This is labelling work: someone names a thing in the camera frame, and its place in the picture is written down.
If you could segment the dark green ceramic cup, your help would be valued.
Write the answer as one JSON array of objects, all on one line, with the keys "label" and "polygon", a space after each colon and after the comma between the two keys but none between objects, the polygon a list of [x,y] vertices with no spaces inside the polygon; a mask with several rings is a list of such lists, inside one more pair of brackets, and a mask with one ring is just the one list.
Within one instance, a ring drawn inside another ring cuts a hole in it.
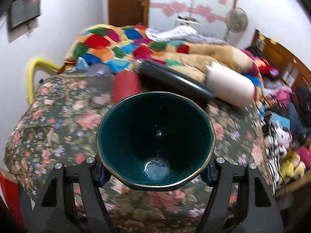
[{"label": "dark green ceramic cup", "polygon": [[102,118],[96,147],[103,166],[135,190],[172,191],[208,165],[216,142],[207,113],[168,92],[130,96]]}]

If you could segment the clear plastic cup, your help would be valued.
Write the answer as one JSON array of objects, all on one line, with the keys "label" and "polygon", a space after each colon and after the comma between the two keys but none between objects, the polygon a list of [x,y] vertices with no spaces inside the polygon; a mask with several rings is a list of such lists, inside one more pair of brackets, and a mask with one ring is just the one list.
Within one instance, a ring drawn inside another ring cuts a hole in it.
[{"label": "clear plastic cup", "polygon": [[86,72],[87,86],[92,96],[111,94],[114,76],[104,63],[92,64]]}]

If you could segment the yellow plush toy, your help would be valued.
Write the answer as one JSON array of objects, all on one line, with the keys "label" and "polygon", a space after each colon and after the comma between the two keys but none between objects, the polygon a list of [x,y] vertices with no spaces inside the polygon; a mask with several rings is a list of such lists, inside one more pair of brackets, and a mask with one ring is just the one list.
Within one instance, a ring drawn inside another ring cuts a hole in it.
[{"label": "yellow plush toy", "polygon": [[280,174],[285,179],[302,178],[306,171],[306,165],[296,152],[292,152],[286,156],[281,164]]}]

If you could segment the white plush toy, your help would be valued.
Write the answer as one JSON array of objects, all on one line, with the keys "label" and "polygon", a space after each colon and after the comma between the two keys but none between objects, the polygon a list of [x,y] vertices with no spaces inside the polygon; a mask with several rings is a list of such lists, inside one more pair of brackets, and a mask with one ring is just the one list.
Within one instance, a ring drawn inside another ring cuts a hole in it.
[{"label": "white plush toy", "polygon": [[285,158],[292,140],[292,135],[287,127],[277,126],[264,138],[268,157]]}]

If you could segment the floral dark green bedspread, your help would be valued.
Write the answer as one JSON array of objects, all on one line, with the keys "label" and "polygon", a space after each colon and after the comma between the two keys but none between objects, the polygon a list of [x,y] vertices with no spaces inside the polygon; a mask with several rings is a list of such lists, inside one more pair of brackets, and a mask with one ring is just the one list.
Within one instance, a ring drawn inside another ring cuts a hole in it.
[{"label": "floral dark green bedspread", "polygon": [[[10,135],[3,159],[29,198],[36,200],[57,162],[76,165],[95,155],[96,131],[107,110],[91,103],[82,75],[56,75],[43,82]],[[206,111],[216,134],[215,154],[236,165],[254,162],[271,183],[256,105],[241,109],[215,99]],[[100,194],[120,232],[193,232],[211,188],[197,177],[178,191],[143,192],[112,177]]]}]

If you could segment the light blue box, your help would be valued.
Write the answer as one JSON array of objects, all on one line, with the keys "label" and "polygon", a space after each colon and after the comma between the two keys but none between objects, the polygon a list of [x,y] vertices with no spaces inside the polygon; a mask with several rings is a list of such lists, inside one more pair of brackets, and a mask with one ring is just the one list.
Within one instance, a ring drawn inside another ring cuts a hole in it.
[{"label": "light blue box", "polygon": [[272,112],[272,116],[274,125],[290,129],[290,120],[288,118],[278,115],[274,112]]}]

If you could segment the white thermos bottle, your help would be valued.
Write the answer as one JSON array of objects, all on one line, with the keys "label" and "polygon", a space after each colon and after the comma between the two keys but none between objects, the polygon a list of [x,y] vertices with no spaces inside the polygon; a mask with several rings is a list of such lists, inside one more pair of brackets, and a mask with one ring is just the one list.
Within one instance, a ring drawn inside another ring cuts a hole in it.
[{"label": "white thermos bottle", "polygon": [[250,79],[219,63],[212,62],[206,68],[206,85],[213,89],[215,97],[238,108],[253,101],[255,86]]}]

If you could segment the wooden headboard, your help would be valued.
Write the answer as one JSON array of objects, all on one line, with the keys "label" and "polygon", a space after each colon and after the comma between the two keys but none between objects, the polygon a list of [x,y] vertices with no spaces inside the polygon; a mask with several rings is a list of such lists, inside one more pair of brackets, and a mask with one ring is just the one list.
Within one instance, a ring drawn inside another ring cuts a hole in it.
[{"label": "wooden headboard", "polygon": [[295,90],[298,86],[310,90],[310,69],[277,41],[255,29],[252,45],[257,45],[269,64],[279,70],[279,80]]}]

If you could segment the red thermos bottle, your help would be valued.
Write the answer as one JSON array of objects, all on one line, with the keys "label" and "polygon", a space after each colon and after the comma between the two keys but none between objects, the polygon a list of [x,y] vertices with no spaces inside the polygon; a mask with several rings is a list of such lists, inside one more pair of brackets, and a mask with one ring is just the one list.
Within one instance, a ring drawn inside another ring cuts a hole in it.
[{"label": "red thermos bottle", "polygon": [[113,104],[141,92],[139,75],[132,70],[122,70],[114,77]]}]

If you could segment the black thermos bottle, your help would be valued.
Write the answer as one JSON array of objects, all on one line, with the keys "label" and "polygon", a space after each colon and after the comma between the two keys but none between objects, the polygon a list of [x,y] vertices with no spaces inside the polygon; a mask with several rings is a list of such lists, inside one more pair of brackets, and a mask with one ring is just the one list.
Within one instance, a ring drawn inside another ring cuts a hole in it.
[{"label": "black thermos bottle", "polygon": [[202,108],[215,98],[211,88],[157,62],[139,59],[134,62],[133,70],[146,90],[175,93],[193,100]]}]

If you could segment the colourful patchwork blanket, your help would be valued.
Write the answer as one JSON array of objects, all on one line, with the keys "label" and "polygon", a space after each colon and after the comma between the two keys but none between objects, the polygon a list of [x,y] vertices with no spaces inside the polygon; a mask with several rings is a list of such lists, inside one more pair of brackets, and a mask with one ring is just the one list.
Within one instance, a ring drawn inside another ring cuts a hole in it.
[{"label": "colourful patchwork blanket", "polygon": [[226,44],[191,43],[184,40],[156,42],[146,36],[145,26],[115,27],[98,24],[80,32],[65,56],[63,70],[76,65],[78,58],[88,64],[103,62],[113,73],[131,69],[136,59],[149,59],[203,82],[206,66],[212,62],[249,76],[256,93],[263,89],[258,67],[245,50]]}]

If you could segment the standing electric fan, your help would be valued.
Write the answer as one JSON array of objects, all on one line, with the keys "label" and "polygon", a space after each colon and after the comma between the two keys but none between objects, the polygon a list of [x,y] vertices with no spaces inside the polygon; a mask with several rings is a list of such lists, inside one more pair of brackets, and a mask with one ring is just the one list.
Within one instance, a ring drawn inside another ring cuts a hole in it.
[{"label": "standing electric fan", "polygon": [[229,45],[236,46],[248,27],[248,15],[242,8],[236,7],[226,14],[225,24],[227,27],[225,41]]}]

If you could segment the white grey striped cloth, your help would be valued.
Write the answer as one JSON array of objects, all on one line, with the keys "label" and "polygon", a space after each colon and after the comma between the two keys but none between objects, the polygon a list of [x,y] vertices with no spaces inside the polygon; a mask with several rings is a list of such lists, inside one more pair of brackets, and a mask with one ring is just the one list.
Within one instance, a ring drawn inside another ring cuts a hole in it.
[{"label": "white grey striped cloth", "polygon": [[201,35],[189,25],[178,25],[170,30],[147,28],[145,30],[145,34],[147,38],[155,42],[183,40],[189,43],[197,44],[227,45],[225,40]]}]

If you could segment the brown wooden door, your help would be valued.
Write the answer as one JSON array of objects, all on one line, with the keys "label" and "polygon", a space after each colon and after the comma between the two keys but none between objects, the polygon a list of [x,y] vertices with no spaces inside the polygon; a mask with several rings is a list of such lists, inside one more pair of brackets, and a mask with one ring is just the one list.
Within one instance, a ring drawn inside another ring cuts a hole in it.
[{"label": "brown wooden door", "polygon": [[148,24],[149,0],[107,0],[107,8],[110,25]]}]

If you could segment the small wall monitor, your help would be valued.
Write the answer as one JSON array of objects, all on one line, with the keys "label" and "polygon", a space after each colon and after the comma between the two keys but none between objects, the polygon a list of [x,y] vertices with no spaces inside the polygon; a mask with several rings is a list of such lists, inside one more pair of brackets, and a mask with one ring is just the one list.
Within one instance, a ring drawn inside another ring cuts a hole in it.
[{"label": "small wall monitor", "polygon": [[12,0],[7,11],[9,32],[41,15],[41,0]]}]

